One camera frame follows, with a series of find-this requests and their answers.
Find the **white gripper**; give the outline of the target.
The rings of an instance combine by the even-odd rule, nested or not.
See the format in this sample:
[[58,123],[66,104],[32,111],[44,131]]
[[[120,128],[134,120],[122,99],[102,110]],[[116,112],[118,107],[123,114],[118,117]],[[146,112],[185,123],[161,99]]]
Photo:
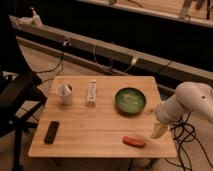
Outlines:
[[158,122],[156,122],[153,127],[151,134],[153,139],[161,138],[168,130],[167,125],[176,122],[180,118],[175,105],[167,101],[161,102],[154,109],[154,114]]

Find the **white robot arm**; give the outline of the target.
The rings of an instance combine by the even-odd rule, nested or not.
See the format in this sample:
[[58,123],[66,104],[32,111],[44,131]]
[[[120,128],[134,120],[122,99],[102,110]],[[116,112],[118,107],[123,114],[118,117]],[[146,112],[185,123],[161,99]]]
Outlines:
[[151,137],[158,139],[183,115],[195,112],[213,124],[213,88],[204,83],[183,82],[175,93],[153,110],[156,122]]

